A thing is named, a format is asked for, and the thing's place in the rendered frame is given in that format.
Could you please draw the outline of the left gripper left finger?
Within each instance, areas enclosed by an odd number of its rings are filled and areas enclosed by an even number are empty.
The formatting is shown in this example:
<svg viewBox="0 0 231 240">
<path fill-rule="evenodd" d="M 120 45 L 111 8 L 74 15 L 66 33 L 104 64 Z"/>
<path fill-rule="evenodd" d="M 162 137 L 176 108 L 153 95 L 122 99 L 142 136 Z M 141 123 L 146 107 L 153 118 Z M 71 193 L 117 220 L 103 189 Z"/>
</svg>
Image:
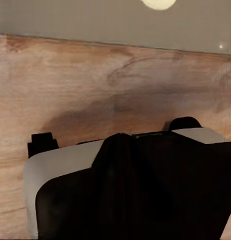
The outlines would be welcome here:
<svg viewBox="0 0 231 240">
<path fill-rule="evenodd" d="M 114 221 L 96 223 L 114 164 Z M 104 140 L 53 240 L 129 240 L 121 133 Z"/>
</svg>

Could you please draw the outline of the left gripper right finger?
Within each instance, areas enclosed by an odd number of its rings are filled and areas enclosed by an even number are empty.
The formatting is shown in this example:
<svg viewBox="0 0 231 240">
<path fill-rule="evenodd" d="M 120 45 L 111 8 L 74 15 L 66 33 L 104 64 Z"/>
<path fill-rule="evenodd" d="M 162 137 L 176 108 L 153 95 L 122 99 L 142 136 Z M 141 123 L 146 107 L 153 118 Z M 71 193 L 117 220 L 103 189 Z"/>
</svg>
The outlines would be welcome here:
<svg viewBox="0 0 231 240">
<path fill-rule="evenodd" d="M 121 133 L 129 240 L 206 240 L 140 141 Z M 133 167 L 151 223 L 141 220 Z"/>
</svg>

